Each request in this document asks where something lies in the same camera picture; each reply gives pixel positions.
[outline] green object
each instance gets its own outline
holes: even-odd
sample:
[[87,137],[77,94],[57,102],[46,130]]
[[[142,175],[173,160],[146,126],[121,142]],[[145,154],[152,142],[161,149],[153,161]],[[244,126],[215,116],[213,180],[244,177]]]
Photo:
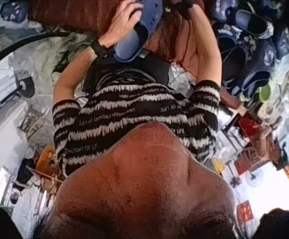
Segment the green object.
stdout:
[[260,102],[264,103],[267,100],[269,100],[270,96],[272,94],[271,88],[269,85],[263,86],[259,90],[259,100]]

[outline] shoe pile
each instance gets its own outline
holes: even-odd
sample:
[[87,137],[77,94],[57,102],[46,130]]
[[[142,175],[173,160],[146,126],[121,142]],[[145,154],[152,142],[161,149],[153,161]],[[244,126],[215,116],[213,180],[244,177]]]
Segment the shoe pile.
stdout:
[[289,54],[289,31],[280,20],[284,2],[211,1],[208,10],[216,22],[213,28],[223,62],[222,85],[232,96],[254,99],[271,79],[276,62]]

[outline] black watch strap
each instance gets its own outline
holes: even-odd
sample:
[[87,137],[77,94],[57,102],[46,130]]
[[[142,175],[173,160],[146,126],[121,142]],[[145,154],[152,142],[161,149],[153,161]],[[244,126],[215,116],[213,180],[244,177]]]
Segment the black watch strap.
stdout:
[[94,40],[91,44],[90,47],[95,51],[95,54],[99,57],[106,57],[107,54],[109,53],[108,48],[105,46],[101,46],[100,43],[98,42],[98,39]]

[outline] striped shirt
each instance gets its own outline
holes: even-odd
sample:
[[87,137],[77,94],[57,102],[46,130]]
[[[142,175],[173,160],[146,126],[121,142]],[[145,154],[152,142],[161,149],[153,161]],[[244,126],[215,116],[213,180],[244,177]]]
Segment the striped shirt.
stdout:
[[210,80],[196,85],[186,99],[158,83],[112,81],[90,96],[81,108],[74,100],[53,106],[54,141],[65,176],[93,161],[137,125],[167,125],[199,162],[215,150],[219,86]]

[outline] fan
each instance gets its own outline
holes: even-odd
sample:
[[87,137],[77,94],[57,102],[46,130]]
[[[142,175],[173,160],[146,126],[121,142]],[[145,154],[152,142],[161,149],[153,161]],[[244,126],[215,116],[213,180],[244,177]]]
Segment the fan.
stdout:
[[258,168],[254,171],[246,172],[246,182],[249,186],[256,188],[262,184],[264,179],[264,173],[261,168]]

